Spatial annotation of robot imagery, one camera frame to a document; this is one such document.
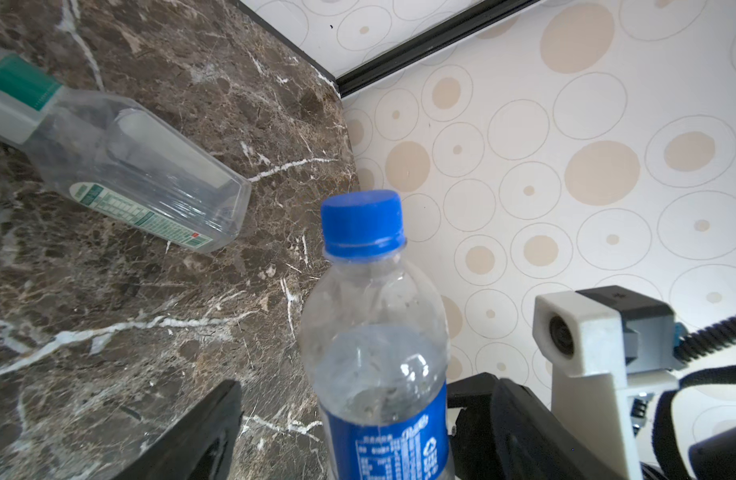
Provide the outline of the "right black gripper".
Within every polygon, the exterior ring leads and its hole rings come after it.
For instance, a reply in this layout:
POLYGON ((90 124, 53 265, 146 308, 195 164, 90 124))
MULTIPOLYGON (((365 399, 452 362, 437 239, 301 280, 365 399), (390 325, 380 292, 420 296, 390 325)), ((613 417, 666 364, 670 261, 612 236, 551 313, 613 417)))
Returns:
MULTIPOLYGON (((459 409, 451 439, 456 475, 460 479, 506 479, 491 427, 491 394, 497 377, 478 374, 452 386, 451 407, 459 409)), ((682 452, 677 441, 676 393, 663 394, 652 423, 656 464, 642 464, 646 479, 736 479, 736 406, 721 405, 699 414, 693 422, 695 442, 682 452)))

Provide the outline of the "small Pepsi water bottle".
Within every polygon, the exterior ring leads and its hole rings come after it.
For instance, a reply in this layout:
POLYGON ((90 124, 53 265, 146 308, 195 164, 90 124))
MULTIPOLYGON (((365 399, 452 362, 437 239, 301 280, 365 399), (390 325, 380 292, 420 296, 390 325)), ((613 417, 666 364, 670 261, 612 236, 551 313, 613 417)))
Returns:
POLYGON ((306 300, 299 344, 330 477, 453 478, 445 309, 405 259, 400 196, 334 196, 321 217, 329 268, 306 300))

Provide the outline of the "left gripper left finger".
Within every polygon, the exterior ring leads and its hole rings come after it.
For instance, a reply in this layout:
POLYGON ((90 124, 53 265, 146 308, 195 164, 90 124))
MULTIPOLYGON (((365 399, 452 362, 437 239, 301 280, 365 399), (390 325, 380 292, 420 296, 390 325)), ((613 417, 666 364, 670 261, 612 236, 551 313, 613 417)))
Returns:
POLYGON ((224 380, 116 477, 224 480, 242 421, 241 383, 224 380))

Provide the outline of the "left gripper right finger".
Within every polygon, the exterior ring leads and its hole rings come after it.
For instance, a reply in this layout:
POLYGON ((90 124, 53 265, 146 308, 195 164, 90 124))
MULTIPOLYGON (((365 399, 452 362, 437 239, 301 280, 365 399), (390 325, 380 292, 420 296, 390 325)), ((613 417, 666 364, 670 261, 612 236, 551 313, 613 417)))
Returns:
POLYGON ((619 479, 526 387, 496 382, 490 403, 496 452, 506 479, 619 479))

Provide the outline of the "clear bottle white cap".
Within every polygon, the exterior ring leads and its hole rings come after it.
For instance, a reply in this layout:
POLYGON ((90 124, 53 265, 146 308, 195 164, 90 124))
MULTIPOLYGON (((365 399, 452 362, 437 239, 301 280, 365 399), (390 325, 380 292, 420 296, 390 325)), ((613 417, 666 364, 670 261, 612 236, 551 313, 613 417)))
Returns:
POLYGON ((66 87, 1 48, 0 141, 49 189, 173 244, 208 253, 241 231, 248 179, 136 101, 66 87))

